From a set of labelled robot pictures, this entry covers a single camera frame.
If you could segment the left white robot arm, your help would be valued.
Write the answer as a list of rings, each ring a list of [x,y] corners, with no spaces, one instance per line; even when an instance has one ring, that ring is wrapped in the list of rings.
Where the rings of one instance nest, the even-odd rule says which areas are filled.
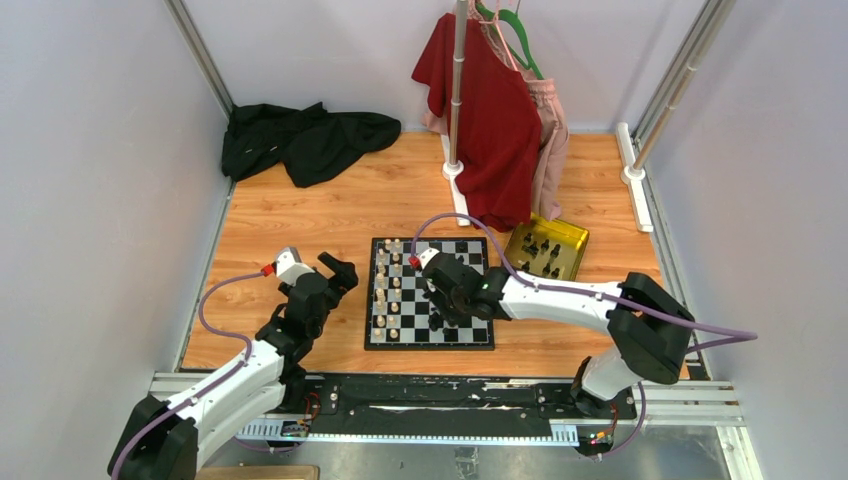
[[[285,302],[248,338],[201,322],[209,332],[243,342],[228,363],[186,390],[159,400],[149,394],[133,408],[107,466],[113,479],[192,479],[209,456],[248,423],[278,409],[297,415],[307,435],[321,397],[307,387],[300,361],[312,350],[332,310],[359,278],[353,263],[327,252],[325,276],[286,247],[254,277],[274,276]]]

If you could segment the yellow metal tin box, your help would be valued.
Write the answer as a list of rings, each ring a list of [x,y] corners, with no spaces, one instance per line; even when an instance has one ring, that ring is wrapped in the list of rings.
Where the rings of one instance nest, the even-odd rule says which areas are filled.
[[[504,249],[517,270],[555,280],[575,281],[590,238],[588,229],[536,214],[516,227]]]

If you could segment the black white chess board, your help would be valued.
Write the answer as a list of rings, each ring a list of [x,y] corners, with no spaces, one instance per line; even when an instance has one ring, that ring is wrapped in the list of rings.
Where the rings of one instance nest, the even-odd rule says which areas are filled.
[[[474,319],[471,327],[444,328],[433,332],[428,326],[428,317],[436,311],[426,294],[429,292],[426,280],[416,274],[408,259],[413,253],[420,253],[433,247],[443,253],[456,256],[462,263],[472,266],[479,273],[488,267],[487,242],[479,237],[421,238],[413,243],[410,237],[395,238],[402,244],[400,338],[397,341],[375,342],[372,340],[372,288],[374,280],[374,259],[377,242],[374,238],[370,246],[369,279],[366,287],[366,317],[364,348],[369,351],[448,351],[481,350],[495,348],[494,326],[488,321]]]

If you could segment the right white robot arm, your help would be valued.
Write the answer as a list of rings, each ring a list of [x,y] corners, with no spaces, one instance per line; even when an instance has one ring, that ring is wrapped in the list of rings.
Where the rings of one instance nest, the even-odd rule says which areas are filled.
[[[644,274],[592,284],[545,279],[510,266],[479,273],[435,248],[412,256],[410,264],[425,279],[438,318],[449,325],[533,319],[607,334],[612,347],[581,363],[566,400],[584,417],[598,416],[641,381],[673,385],[680,378],[694,320]]]

